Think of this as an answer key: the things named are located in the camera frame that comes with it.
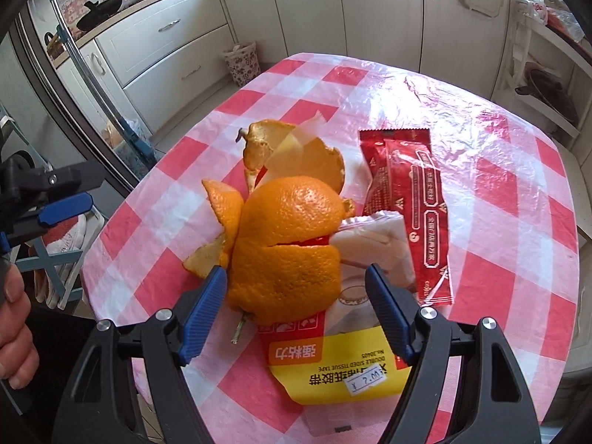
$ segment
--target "cabinet handle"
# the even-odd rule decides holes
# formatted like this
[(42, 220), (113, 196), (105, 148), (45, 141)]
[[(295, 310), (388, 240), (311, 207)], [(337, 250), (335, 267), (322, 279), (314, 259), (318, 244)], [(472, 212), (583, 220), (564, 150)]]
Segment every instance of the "cabinet handle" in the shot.
[(199, 69), (201, 68), (201, 65), (199, 65), (194, 71), (189, 72), (187, 75), (185, 75), (184, 77), (181, 77), (182, 80), (187, 80), (190, 76), (192, 76), (195, 72), (197, 72)]
[(158, 31), (163, 32), (165, 30), (168, 30), (169, 28), (173, 28), (180, 21), (181, 21), (181, 18), (179, 18), (178, 20), (175, 20), (175, 21), (171, 21), (171, 23), (168, 23), (167, 25), (163, 26), (162, 28), (159, 28)]
[(104, 75), (106, 73), (105, 68), (103, 67), (101, 61), (99, 60), (99, 57), (97, 57), (94, 52), (91, 53), (91, 62), (97, 64), (97, 67), (99, 67), (99, 69), (100, 69), (101, 75)]

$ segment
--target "silver bolt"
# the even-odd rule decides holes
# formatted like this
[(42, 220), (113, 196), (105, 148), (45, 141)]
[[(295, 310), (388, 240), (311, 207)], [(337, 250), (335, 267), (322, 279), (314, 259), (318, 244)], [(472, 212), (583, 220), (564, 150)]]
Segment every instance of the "silver bolt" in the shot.
[(109, 330), (109, 328), (111, 327), (111, 321), (110, 320), (99, 320), (98, 324), (97, 324), (97, 330), (99, 332), (104, 332), (106, 330)]
[(428, 320), (435, 319), (436, 316), (438, 315), (438, 313), (436, 312), (436, 309), (434, 309), (432, 307), (423, 307), (419, 311), (419, 313), (424, 319), (428, 319)]
[(171, 309), (160, 309), (157, 313), (156, 313), (156, 319), (158, 320), (168, 320), (171, 317), (173, 317), (173, 311)]
[(485, 317), (485, 319), (483, 319), (483, 327), (489, 330), (495, 329), (497, 327), (497, 322), (491, 317)]

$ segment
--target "white cabinet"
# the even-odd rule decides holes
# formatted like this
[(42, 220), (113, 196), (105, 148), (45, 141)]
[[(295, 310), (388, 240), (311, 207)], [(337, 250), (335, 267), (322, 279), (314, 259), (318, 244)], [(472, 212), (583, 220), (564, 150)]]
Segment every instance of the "white cabinet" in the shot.
[(419, 71), (423, 0), (342, 0), (347, 54)]
[(239, 42), (257, 42), (261, 63), (288, 56), (275, 0), (224, 0)]
[(508, 26), (509, 0), (489, 17), (459, 0), (425, 0), (421, 73), (491, 98)]
[(232, 45), (232, 35), (224, 25), (162, 59), (125, 87), (152, 132), (228, 74), (220, 50)]
[(123, 87), (184, 44), (226, 23), (220, 0), (161, 0), (105, 30), (97, 43)]
[[(95, 41), (92, 40), (82, 47), (81, 53), (94, 76), (99, 81), (99, 84), (105, 90), (105, 93), (114, 103), (115, 107), (117, 107), (120, 114), (128, 120), (141, 120), (140, 115), (138, 115), (138, 112), (126, 97), (111, 69), (106, 64), (105, 58)], [(100, 133), (107, 126), (107, 117), (82, 80), (70, 58), (60, 65), (57, 69), (57, 74), (82, 114)]]
[(275, 0), (288, 55), (345, 55), (341, 0)]

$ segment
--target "red wrapper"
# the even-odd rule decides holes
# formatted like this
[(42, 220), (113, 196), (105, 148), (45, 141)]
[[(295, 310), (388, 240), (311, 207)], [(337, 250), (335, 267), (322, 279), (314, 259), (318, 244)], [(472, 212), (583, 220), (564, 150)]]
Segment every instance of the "red wrapper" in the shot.
[(372, 173), (364, 215), (380, 210), (403, 215), (420, 303), (452, 304), (448, 213), (430, 131), (362, 130), (360, 143)]

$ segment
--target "metal pole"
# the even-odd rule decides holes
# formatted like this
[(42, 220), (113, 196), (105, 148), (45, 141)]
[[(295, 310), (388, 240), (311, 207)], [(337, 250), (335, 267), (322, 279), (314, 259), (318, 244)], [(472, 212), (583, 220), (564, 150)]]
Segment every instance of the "metal pole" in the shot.
[(156, 157), (154, 155), (153, 148), (142, 141), (140, 137), (131, 129), (125, 118), (121, 116), (113, 102), (109, 99), (105, 90), (99, 84), (97, 78), (94, 76), (91, 69), (88, 67), (87, 62), (84, 61), (80, 50), (76, 46), (74, 38), (70, 33), (70, 29), (64, 20), (63, 14), (61, 14), (60, 7), (57, 0), (49, 0), (51, 6), (57, 17), (57, 34), (61, 42), (66, 47), (66, 51), (69, 53), (72, 63), (80, 73), (82, 80), (86, 83), (89, 91), (101, 107), (101, 110), (105, 112), (107, 118), (113, 123), (117, 131), (121, 134), (123, 139), (134, 149), (140, 160), (148, 167), (152, 169), (156, 165)]

